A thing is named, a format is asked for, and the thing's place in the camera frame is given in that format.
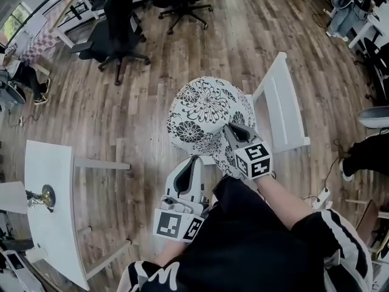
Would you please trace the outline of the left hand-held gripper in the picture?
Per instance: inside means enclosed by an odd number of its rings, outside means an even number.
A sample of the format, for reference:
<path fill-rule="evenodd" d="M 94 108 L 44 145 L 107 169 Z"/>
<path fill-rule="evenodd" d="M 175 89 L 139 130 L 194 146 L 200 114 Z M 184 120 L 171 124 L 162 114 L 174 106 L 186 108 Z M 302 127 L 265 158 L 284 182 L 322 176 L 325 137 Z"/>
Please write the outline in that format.
<path fill-rule="evenodd" d="M 153 235 L 185 243 L 198 235 L 209 210 L 202 190 L 203 168 L 202 159 L 192 156 L 168 175 L 165 193 L 154 211 Z"/>

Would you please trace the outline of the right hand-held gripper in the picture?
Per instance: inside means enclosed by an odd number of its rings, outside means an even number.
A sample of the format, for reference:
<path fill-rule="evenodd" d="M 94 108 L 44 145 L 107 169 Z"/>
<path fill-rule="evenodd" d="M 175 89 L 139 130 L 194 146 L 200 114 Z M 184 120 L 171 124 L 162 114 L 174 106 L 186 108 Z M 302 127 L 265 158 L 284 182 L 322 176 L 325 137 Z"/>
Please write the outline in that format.
<path fill-rule="evenodd" d="M 235 167 L 241 174 L 254 180 L 272 172 L 272 152 L 257 132 L 244 124 L 231 122 L 224 125 L 225 138 L 233 148 Z M 240 145 L 240 141 L 251 141 Z"/>

